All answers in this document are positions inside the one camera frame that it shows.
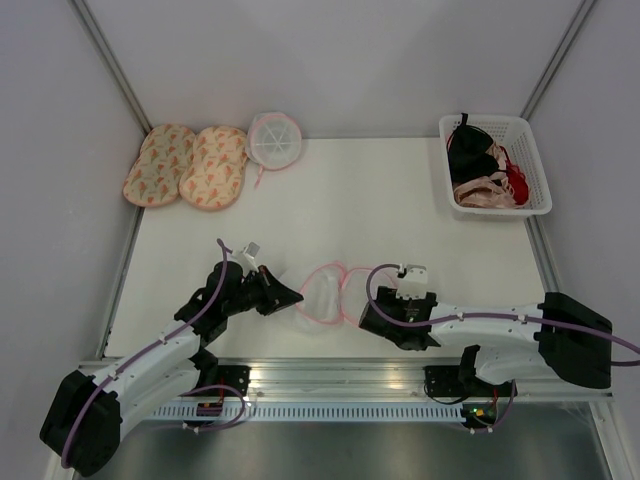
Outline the black bra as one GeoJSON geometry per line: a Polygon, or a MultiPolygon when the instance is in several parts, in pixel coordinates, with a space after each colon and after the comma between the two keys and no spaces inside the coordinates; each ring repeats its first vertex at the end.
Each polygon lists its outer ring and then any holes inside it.
{"type": "Polygon", "coordinates": [[[469,115],[461,114],[461,122],[447,141],[447,159],[453,183],[464,184],[480,177],[505,173],[497,157],[490,153],[493,138],[484,130],[468,123],[469,115]]]}

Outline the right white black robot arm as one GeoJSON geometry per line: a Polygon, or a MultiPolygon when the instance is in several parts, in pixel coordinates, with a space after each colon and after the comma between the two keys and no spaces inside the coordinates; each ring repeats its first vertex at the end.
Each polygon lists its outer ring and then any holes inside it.
{"type": "Polygon", "coordinates": [[[548,293],[540,304],[485,311],[439,302],[432,292],[404,299],[379,287],[359,326],[401,350],[462,348],[456,381],[469,395],[550,374],[588,389],[611,385],[611,322],[563,293],[548,293]]]}

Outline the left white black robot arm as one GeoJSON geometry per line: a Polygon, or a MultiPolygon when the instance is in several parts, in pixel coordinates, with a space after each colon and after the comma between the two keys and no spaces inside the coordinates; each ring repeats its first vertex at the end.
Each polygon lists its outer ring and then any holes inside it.
{"type": "Polygon", "coordinates": [[[60,457],[62,467],[83,476],[97,473],[154,410],[183,393],[206,396],[216,389],[218,360],[206,348],[231,317],[249,310],[269,316],[302,300],[266,266],[245,273],[230,260],[216,264],[152,343],[91,374],[79,369],[67,374],[40,440],[60,457]]]}

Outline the white pink mesh laundry bag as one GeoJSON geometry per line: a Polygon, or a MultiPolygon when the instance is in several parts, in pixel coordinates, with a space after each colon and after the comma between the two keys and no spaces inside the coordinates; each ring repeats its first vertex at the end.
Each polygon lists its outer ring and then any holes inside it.
{"type": "Polygon", "coordinates": [[[303,300],[277,314],[277,322],[305,335],[357,328],[367,305],[365,283],[371,271],[371,267],[347,268],[340,261],[289,268],[279,280],[303,300]]]}

